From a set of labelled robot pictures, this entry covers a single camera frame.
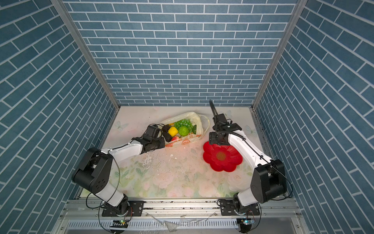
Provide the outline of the yellowish plastic fruit-print bag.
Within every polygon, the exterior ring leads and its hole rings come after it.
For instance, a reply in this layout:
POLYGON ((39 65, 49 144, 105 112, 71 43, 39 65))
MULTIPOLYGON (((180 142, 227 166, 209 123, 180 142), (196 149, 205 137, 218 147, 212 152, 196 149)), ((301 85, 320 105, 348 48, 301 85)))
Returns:
POLYGON ((161 122, 166 130, 165 147, 177 147, 197 142, 203 138, 210 127, 207 116, 187 112, 161 122))

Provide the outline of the red flower-shaped plastic plate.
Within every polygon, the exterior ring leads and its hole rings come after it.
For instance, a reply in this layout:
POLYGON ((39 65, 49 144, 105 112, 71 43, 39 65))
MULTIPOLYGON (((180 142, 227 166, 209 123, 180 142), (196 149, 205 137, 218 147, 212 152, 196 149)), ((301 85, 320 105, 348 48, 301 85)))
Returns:
POLYGON ((203 145, 203 159, 216 172, 233 172, 242 164, 242 155, 230 145, 209 144, 203 145))

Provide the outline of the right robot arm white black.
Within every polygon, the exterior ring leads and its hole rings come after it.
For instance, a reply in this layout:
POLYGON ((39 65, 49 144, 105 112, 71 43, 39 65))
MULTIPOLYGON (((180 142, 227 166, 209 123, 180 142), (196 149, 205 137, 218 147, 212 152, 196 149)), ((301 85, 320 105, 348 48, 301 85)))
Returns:
POLYGON ((253 169, 250 187, 234 196, 239 207, 265 203, 287 193, 284 164, 273 160, 255 146, 236 123, 218 122, 209 143, 234 147, 253 169))

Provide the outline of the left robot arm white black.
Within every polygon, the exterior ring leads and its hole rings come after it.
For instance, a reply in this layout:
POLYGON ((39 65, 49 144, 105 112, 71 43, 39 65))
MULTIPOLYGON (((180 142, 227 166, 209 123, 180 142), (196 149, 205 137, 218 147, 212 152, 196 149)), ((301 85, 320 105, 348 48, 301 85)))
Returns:
POLYGON ((81 159, 72 174, 72 181, 86 189, 106 204, 116 209, 126 209, 128 199, 110 182, 112 166, 119 169, 119 163, 134 156, 165 147, 165 139, 161 137, 134 137, 123 146, 97 149, 90 148, 81 159))

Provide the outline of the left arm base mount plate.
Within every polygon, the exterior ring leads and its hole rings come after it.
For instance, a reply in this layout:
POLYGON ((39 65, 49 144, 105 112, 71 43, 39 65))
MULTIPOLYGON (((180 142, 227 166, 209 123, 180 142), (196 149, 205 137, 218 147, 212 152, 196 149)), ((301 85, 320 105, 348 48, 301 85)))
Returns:
POLYGON ((103 217, 131 217, 131 216, 141 216, 143 212, 145 202, 140 200, 126 200, 121 202, 118 206, 114 207, 108 203, 101 205, 103 209, 103 217))

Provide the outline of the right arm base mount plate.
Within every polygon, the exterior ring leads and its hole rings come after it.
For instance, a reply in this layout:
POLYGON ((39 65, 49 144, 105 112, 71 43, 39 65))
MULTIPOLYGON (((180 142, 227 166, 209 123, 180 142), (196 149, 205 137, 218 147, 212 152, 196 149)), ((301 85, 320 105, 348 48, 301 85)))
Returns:
POLYGON ((218 199, 216 203, 220 208, 222 216, 260 215, 260 209, 257 203, 243 206, 237 199, 218 199))

